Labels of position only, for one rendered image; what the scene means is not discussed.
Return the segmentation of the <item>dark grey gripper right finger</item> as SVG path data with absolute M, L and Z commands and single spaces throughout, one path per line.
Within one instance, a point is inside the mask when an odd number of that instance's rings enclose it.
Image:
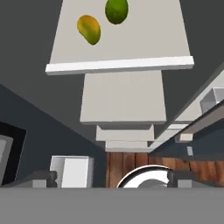
M 168 171 L 168 187 L 171 188 L 195 188 L 207 187 L 207 185 L 198 180 L 192 171 Z

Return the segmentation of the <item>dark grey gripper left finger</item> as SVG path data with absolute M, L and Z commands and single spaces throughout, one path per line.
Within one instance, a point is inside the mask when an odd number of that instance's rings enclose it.
M 58 186 L 56 178 L 56 171 L 35 171 L 29 177 L 16 184 L 16 187 L 55 188 Z

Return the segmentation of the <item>white and black round thing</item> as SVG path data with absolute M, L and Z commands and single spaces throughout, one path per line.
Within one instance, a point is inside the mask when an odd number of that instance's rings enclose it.
M 117 184 L 117 188 L 167 187 L 168 172 L 172 169 L 163 165 L 148 164 L 128 172 Z

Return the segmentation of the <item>narrow pale grey freezer shelf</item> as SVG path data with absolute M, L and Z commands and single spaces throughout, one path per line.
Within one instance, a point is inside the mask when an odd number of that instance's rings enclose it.
M 150 148 L 141 141 L 107 141 L 105 151 L 108 152 L 148 152 Z

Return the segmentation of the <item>yellow-green mango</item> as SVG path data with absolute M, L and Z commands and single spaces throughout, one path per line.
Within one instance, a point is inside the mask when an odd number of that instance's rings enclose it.
M 101 38 L 100 24 L 92 16 L 81 16 L 77 21 L 77 30 L 90 45 L 97 44 Z

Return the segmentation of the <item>dark grey freezer door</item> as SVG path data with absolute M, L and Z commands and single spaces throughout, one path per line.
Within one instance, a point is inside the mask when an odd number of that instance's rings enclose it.
M 197 133 L 224 119 L 224 100 L 205 114 L 201 111 L 200 101 L 211 88 L 224 88 L 224 63 L 200 90 L 199 95 L 191 99 L 188 107 L 150 145 L 151 155 L 162 153 L 171 139 L 175 144 L 190 144 Z

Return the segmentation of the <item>white box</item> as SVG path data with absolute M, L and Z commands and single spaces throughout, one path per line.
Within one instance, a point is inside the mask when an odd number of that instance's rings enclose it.
M 57 172 L 58 188 L 90 188 L 94 159 L 87 156 L 52 156 L 50 170 Z

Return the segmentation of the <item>small pale grey freezer shelf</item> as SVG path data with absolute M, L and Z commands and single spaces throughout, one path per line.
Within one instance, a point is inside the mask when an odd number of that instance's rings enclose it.
M 96 127 L 97 141 L 152 141 L 154 126 L 147 129 L 101 129 Z

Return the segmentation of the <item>green lime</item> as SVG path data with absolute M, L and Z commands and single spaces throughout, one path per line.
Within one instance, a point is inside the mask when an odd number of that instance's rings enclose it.
M 108 0 L 105 5 L 106 18 L 113 25 L 121 24 L 129 13 L 128 0 Z

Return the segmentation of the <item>grey door bin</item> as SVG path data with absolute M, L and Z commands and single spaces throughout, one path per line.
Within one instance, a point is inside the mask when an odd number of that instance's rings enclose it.
M 200 101 L 200 107 L 203 114 L 209 109 L 224 100 L 224 87 L 213 87 Z

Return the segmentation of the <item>black appliance with grey panel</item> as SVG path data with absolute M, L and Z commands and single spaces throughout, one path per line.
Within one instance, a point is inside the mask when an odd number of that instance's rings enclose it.
M 16 179 L 26 130 L 0 122 L 0 186 Z

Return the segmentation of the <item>dark grey freezer body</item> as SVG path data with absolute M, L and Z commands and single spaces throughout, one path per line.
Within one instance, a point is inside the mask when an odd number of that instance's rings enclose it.
M 106 184 L 106 154 L 95 127 L 80 123 L 84 77 L 48 76 L 62 0 L 0 0 L 0 121 L 26 131 L 17 169 L 22 179 L 53 155 L 94 158 L 95 187 Z M 224 0 L 180 0 L 195 66 L 163 74 L 173 119 L 213 73 L 224 69 Z

